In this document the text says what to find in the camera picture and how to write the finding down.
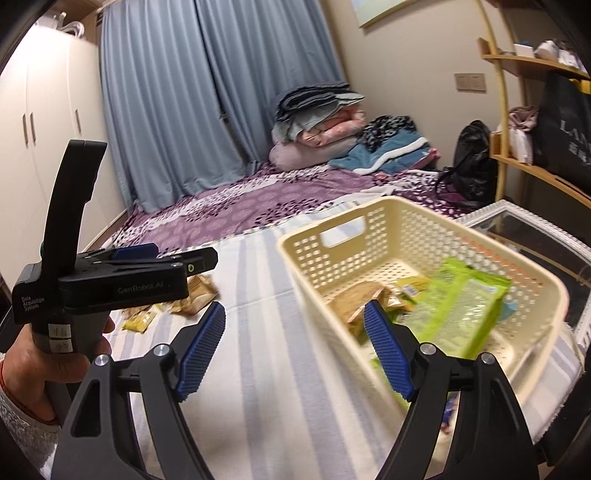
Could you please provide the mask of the person's left hand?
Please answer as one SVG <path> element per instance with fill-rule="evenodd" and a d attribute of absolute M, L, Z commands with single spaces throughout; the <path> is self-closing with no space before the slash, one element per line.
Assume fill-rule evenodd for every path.
<path fill-rule="evenodd" d="M 90 361 L 78 353 L 47 354 L 34 343 L 32 328 L 25 325 L 1 362 L 1 387 L 26 415 L 41 423 L 56 419 L 45 384 L 81 382 Z"/>

